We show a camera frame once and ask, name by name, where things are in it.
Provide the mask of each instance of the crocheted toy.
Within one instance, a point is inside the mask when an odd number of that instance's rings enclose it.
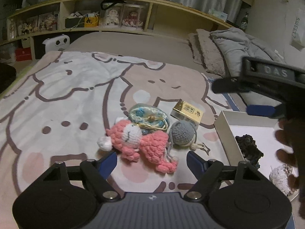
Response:
[[[112,146],[122,152],[121,157],[129,161],[137,162],[142,151],[149,162],[156,164],[156,170],[162,173],[173,173],[177,168],[177,160],[171,157],[165,159],[167,133],[156,131],[151,134],[142,135],[137,124],[129,120],[118,121],[111,129],[106,129],[108,135],[99,138],[97,144],[103,151],[110,151]]]
[[[207,154],[210,149],[204,144],[196,144],[197,141],[197,132],[195,126],[188,121],[176,121],[170,128],[168,133],[168,148],[167,156],[171,159],[170,151],[173,148],[173,145],[178,145],[181,147],[190,147],[192,150],[202,149]]]

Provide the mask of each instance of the white box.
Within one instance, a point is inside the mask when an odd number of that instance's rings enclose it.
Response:
[[[275,139],[274,132],[279,129],[278,121],[275,119],[223,110],[214,126],[231,166],[237,166],[238,162],[244,161],[235,136],[251,135],[257,148],[264,154],[259,160],[258,171],[267,179],[269,179],[271,168],[274,169],[283,164],[277,159],[275,152],[281,148],[292,151],[290,147],[284,146]],[[293,172],[297,175],[297,169],[293,169]],[[297,195],[298,191],[288,198],[292,201]]]

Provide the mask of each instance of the white wall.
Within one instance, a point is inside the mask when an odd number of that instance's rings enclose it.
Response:
[[[304,68],[305,48],[292,43],[292,29],[298,8],[305,10],[304,0],[254,0],[246,33],[276,49],[287,64]]]

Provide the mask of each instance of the gray pillow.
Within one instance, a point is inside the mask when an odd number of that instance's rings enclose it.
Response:
[[[198,34],[190,33],[189,42],[191,44],[193,59],[196,64],[200,64],[205,68],[202,51],[199,44]]]
[[[204,29],[197,29],[200,48],[202,51],[206,71],[224,77],[225,59],[217,45],[210,37],[210,32]]]

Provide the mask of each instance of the display box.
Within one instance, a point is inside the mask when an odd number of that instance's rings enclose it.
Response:
[[[143,30],[147,16],[147,7],[136,4],[125,4],[122,15],[122,28]]]
[[[105,8],[112,5],[112,3],[104,3]],[[123,4],[117,3],[111,6],[106,11],[101,10],[100,12],[100,24],[103,27],[108,28],[116,28],[120,27],[121,19],[122,19],[122,11],[123,11]]]
[[[257,148],[264,154],[258,161],[260,164],[258,171],[267,179],[271,169],[283,164],[277,159],[275,152],[281,148],[292,151],[290,147],[284,146],[275,139],[274,132],[279,129],[278,121],[275,119],[223,110],[215,120],[214,126],[231,166],[237,166],[238,162],[244,161],[235,136],[251,135]],[[293,173],[297,175],[297,169],[294,168]],[[292,201],[297,195],[298,191],[295,191],[288,198]]]

